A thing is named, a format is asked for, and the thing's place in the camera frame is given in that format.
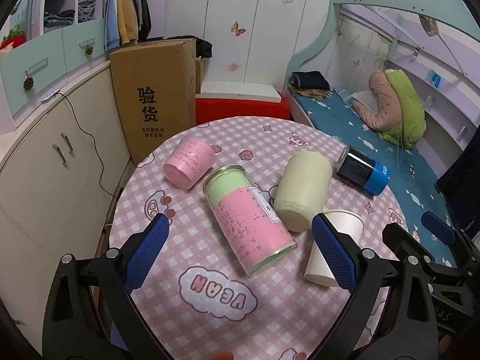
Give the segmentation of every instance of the pink checkered tablecloth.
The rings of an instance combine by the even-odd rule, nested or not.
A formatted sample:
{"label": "pink checkered tablecloth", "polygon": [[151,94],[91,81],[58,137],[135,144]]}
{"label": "pink checkered tablecloth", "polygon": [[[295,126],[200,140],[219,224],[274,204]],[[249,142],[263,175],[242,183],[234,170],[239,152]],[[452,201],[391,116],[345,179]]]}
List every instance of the pink checkered tablecloth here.
{"label": "pink checkered tablecloth", "polygon": [[[168,139],[138,166],[118,201],[110,235],[110,245],[121,247],[157,212],[170,218],[170,236],[132,298],[175,359],[198,360],[217,349],[229,349],[236,360],[305,360],[332,326],[349,293],[303,278],[313,242],[307,232],[293,235],[298,248],[278,265],[246,277],[202,193],[205,176],[183,191],[162,174],[163,163],[187,134],[214,147],[215,168],[243,166],[270,202],[292,154],[318,151],[334,164],[345,145],[311,127],[267,117],[233,117],[194,127]],[[394,258],[382,242],[382,230],[390,222],[404,224],[405,218],[390,188],[369,199],[333,178],[326,206],[360,215],[365,222],[360,247]],[[205,288],[213,290],[210,293],[220,290],[218,295],[210,298],[207,291],[193,291],[197,276],[207,278]],[[218,286],[233,291],[231,304],[220,302]],[[369,341],[384,300],[381,291],[358,345]],[[239,308],[242,302],[245,307]],[[213,310],[224,317],[214,317]]]}

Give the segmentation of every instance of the blue thermos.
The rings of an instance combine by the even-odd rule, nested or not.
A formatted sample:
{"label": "blue thermos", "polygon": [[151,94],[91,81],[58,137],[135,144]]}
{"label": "blue thermos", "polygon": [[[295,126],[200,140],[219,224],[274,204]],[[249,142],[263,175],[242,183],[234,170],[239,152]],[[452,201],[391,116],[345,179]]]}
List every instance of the blue thermos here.
{"label": "blue thermos", "polygon": [[380,195],[390,180],[390,169],[351,146],[343,150],[337,173],[373,196]]}

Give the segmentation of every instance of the cabinet door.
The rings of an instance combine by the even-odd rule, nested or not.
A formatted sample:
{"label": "cabinet door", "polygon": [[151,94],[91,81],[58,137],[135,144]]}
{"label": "cabinet door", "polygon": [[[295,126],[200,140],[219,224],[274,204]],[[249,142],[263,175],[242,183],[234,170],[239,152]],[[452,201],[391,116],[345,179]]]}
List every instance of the cabinet door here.
{"label": "cabinet door", "polygon": [[[69,117],[65,107],[54,107],[15,149],[0,174],[1,210],[57,260],[65,253],[78,259],[93,257],[105,220],[56,132]],[[62,151],[65,165],[52,144]]]}
{"label": "cabinet door", "polygon": [[[105,52],[103,19],[87,21],[62,28],[63,50],[67,71],[72,71]],[[85,53],[88,46],[93,54]]]}
{"label": "cabinet door", "polygon": [[[33,100],[38,92],[67,72],[62,31],[55,30],[29,40],[3,55],[0,58],[0,71],[7,103],[13,115]],[[34,79],[33,88],[29,91],[23,89],[25,71]]]}
{"label": "cabinet door", "polygon": [[[117,110],[110,69],[105,69],[89,79],[70,93],[68,99],[81,128],[95,137],[98,154],[105,166],[102,186],[114,194],[130,158],[130,152]],[[82,180],[90,183],[97,208],[105,215],[112,197],[98,184],[102,164],[95,153],[93,139],[78,128],[70,105],[66,100],[63,103],[69,115],[64,128],[71,131],[69,138],[75,152],[76,164],[82,172]]]}
{"label": "cabinet door", "polygon": [[39,351],[45,307],[59,261],[0,212],[0,298]]}

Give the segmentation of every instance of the pinecone ornament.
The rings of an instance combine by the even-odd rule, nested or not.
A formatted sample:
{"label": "pinecone ornament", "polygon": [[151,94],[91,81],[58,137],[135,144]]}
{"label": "pinecone ornament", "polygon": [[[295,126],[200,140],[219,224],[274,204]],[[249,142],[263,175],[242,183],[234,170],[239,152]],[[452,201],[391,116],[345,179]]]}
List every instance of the pinecone ornament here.
{"label": "pinecone ornament", "polygon": [[27,73],[25,73],[25,81],[23,82],[23,90],[30,91],[33,88],[33,77],[30,77]]}

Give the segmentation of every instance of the green blanket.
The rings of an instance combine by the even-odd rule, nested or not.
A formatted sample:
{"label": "green blanket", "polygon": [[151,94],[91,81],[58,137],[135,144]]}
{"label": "green blanket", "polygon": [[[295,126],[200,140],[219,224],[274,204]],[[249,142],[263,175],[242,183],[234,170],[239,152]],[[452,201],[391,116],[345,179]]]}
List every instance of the green blanket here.
{"label": "green blanket", "polygon": [[383,140],[411,148],[425,132],[425,110],[407,75],[402,70],[385,73],[402,107],[402,120],[388,131],[378,131]]}

